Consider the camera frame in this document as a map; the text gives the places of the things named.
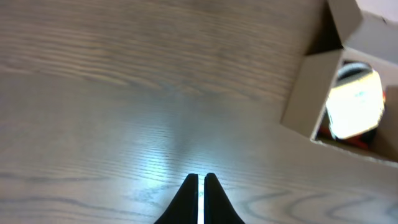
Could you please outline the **white tape roll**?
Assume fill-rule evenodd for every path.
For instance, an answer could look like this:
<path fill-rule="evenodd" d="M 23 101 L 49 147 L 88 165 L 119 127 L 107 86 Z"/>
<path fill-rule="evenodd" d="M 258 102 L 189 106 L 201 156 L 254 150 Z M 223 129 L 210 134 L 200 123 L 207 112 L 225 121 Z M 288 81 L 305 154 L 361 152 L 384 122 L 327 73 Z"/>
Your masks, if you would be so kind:
<path fill-rule="evenodd" d="M 338 70 L 338 81 L 341 81 L 345 78 L 348 78 L 352 75 L 355 75 L 360 72 L 368 72 L 371 71 L 372 67 L 368 63 L 364 62 L 348 62 L 345 63 Z"/>

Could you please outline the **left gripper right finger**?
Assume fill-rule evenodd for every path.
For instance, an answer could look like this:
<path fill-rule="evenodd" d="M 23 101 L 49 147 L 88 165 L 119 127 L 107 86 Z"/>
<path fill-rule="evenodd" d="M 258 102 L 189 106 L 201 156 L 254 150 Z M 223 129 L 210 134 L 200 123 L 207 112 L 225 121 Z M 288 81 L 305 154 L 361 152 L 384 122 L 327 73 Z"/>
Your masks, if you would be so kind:
<path fill-rule="evenodd" d="M 204 180 L 204 224 L 244 224 L 214 173 Z"/>

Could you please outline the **cardboard box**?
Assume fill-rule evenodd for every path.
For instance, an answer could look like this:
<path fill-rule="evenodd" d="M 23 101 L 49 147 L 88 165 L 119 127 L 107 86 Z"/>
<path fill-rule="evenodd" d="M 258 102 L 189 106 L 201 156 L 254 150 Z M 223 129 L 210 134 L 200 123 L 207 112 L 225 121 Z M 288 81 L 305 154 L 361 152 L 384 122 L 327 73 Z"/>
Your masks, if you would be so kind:
<path fill-rule="evenodd" d="M 378 72 L 384 114 L 368 150 L 318 137 L 329 128 L 326 101 L 348 62 Z M 397 166 L 397 2 L 327 1 L 321 28 L 298 71 L 281 123 L 315 144 L 379 164 Z"/>

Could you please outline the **orange utility knife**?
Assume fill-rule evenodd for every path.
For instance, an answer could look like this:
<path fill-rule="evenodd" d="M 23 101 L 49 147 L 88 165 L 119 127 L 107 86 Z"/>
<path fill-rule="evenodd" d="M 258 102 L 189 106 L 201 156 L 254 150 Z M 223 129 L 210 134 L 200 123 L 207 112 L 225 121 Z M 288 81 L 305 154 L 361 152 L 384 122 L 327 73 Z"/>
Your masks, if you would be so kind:
<path fill-rule="evenodd" d="M 357 147 L 360 149 L 368 150 L 376 136 L 376 133 L 377 133 L 377 129 L 374 128 L 370 131 L 367 131 L 367 132 L 359 134 L 359 135 L 355 135 L 350 138 L 340 139 L 338 137 L 333 136 L 329 128 L 327 128 L 325 126 L 321 126 L 320 129 L 318 130 L 317 136 L 326 138 L 328 140 L 333 140 L 338 143 L 343 143 L 345 145 L 354 146 L 354 147 Z"/>

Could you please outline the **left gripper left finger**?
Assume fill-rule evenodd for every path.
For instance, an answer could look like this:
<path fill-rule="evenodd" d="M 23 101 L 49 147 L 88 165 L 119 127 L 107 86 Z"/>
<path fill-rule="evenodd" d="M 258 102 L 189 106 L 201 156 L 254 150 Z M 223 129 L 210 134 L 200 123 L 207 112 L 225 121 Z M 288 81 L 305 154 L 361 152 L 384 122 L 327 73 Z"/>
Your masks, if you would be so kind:
<path fill-rule="evenodd" d="M 163 214 L 155 224 L 197 224 L 198 175 L 188 174 Z"/>

